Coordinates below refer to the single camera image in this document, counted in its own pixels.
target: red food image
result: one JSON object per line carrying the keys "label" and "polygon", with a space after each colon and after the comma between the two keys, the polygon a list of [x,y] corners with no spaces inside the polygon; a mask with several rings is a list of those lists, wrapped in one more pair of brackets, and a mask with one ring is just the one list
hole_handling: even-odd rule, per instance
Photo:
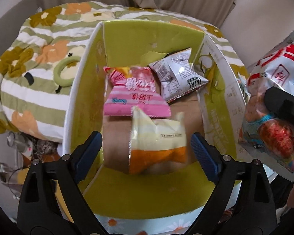
{"label": "red food image", "polygon": [[280,158],[288,159],[294,153],[294,130],[286,122],[272,119],[258,129],[268,150]]}

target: blue gripper pad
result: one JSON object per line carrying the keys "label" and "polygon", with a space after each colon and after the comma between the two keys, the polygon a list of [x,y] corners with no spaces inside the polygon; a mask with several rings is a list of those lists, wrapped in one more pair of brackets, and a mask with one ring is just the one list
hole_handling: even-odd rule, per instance
{"label": "blue gripper pad", "polygon": [[218,150],[210,146],[206,140],[197,133],[193,134],[191,137],[191,147],[207,179],[212,182],[217,182],[219,180],[218,175],[221,172],[222,163],[220,160],[214,160],[213,156],[216,158],[216,156],[220,155]]}
{"label": "blue gripper pad", "polygon": [[96,156],[99,153],[103,143],[103,138],[100,133],[97,133],[95,137],[92,139],[90,144],[87,146],[86,150],[84,151],[81,159],[75,166],[76,175],[75,181],[78,183],[81,180],[86,178],[86,175],[91,168]]}

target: pink snack bag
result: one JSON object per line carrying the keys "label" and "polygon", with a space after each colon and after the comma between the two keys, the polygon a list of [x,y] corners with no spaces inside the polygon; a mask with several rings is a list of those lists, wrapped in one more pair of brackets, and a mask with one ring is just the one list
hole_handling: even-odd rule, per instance
{"label": "pink snack bag", "polygon": [[154,76],[149,67],[104,67],[113,85],[104,106],[107,116],[131,116],[133,106],[138,106],[150,117],[169,117],[167,102],[156,93]]}

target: plastic bag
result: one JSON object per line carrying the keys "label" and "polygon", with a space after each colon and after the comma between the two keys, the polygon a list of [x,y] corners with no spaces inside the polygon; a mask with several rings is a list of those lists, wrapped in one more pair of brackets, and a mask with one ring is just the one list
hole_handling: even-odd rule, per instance
{"label": "plastic bag", "polygon": [[152,62],[149,67],[157,73],[161,82],[161,96],[168,103],[197,90],[208,83],[204,77],[191,70],[188,62],[191,48]]}
{"label": "plastic bag", "polygon": [[149,166],[164,162],[186,162],[184,114],[175,120],[150,119],[139,107],[132,108],[129,173],[139,174]]}
{"label": "plastic bag", "polygon": [[156,93],[149,67],[105,67],[104,70],[114,86],[103,106],[104,115],[131,116],[132,106],[138,106],[150,117],[171,116],[169,105]]}
{"label": "plastic bag", "polygon": [[294,95],[294,43],[264,57],[253,69],[247,80],[251,98],[239,139],[253,157],[294,181],[294,126],[278,119],[263,103],[272,86]]}

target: daisy print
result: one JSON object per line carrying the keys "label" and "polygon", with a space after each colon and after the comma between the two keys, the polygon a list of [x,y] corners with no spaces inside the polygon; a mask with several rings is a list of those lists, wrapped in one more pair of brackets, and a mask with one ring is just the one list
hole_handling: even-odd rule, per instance
{"label": "daisy print", "polygon": [[122,221],[122,219],[107,217],[106,220],[101,224],[108,233],[113,234],[119,233],[121,230],[123,230],[124,226],[122,224],[124,223],[125,222]]}
{"label": "daisy print", "polygon": [[187,228],[191,225],[191,222],[188,221],[186,223],[184,223],[183,219],[179,219],[179,222],[173,222],[173,224],[168,226],[168,229],[165,232],[169,232],[169,231],[176,231],[178,232],[179,230],[183,229],[183,228]]}

